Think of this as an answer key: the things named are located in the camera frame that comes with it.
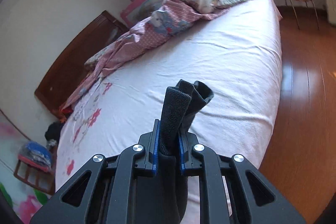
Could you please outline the dark navy sweatpants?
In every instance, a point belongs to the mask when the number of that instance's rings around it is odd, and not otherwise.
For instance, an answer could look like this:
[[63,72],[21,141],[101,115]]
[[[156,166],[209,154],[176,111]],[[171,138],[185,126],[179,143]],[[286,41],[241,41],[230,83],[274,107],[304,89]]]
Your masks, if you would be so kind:
[[135,223],[180,223],[187,207],[188,179],[181,175],[178,133],[212,100],[204,83],[180,80],[166,89],[158,142],[158,172],[137,183]]

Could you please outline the wooden bedside chair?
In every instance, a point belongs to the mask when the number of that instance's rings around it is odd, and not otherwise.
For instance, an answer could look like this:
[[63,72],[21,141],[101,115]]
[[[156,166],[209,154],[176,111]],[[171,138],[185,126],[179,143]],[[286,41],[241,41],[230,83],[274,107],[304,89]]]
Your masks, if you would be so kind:
[[45,173],[18,160],[13,175],[33,189],[52,196],[55,193],[55,167],[53,164],[52,171]]

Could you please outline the floral wardrobe door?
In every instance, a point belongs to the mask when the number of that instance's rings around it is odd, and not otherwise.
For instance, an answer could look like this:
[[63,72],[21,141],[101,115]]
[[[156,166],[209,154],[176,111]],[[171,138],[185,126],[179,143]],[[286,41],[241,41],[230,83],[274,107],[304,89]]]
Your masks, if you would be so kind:
[[50,199],[48,194],[14,177],[18,152],[27,142],[28,139],[1,114],[1,192],[23,223],[29,223],[33,215]]

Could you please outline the black clothes pile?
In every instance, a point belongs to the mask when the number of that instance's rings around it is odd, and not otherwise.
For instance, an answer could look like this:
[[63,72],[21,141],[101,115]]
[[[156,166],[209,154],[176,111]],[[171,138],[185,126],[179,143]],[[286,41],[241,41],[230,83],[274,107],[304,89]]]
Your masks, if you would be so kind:
[[45,139],[47,141],[47,147],[54,147],[59,144],[60,135],[64,123],[58,121],[49,125],[47,131],[45,132]]

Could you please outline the plastic bag of clothes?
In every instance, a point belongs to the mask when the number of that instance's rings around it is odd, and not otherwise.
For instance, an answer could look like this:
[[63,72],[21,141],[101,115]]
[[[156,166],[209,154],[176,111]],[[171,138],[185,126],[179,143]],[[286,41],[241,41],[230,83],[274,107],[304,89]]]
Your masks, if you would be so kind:
[[34,141],[29,141],[22,145],[18,152],[18,160],[45,173],[52,171],[53,159],[51,152]]

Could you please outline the red tasselled cushion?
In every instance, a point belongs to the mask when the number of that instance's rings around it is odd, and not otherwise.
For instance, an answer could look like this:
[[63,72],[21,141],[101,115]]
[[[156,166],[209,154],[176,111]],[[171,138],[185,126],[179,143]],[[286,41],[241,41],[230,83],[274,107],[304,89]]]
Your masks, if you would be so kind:
[[65,123],[72,113],[73,113],[72,107],[68,106],[67,108],[64,108],[63,110],[59,110],[58,119],[60,120],[61,123]]

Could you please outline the red-brown wooden headboard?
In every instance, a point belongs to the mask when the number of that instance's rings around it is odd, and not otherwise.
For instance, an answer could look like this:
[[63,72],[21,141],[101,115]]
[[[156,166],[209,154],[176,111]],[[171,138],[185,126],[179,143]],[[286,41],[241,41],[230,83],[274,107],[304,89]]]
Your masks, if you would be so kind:
[[108,11],[103,11],[68,44],[51,65],[35,90],[37,99],[52,115],[62,119],[60,106],[89,72],[85,62],[126,32],[128,28],[125,24]]

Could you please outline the white floral bed mattress sheet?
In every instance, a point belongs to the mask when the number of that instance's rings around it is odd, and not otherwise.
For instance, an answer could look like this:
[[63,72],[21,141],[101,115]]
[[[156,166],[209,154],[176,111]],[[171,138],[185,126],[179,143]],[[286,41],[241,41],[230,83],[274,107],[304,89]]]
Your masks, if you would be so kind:
[[120,154],[153,129],[166,89],[180,80],[207,85],[214,97],[190,126],[217,154],[237,153],[259,167],[270,139],[282,82],[281,15],[273,0],[250,0],[213,20],[198,20],[128,61],[89,88],[60,133],[56,188],[92,156]]

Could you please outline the pink patterned quilt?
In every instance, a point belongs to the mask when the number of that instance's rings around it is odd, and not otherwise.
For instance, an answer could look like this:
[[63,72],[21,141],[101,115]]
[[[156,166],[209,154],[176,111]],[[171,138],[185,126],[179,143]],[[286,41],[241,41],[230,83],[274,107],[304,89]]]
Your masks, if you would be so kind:
[[60,106],[60,110],[82,98],[98,78],[110,75],[125,63],[161,46],[198,20],[213,20],[227,9],[247,1],[250,0],[163,0],[161,7],[149,17],[88,59],[92,72]]

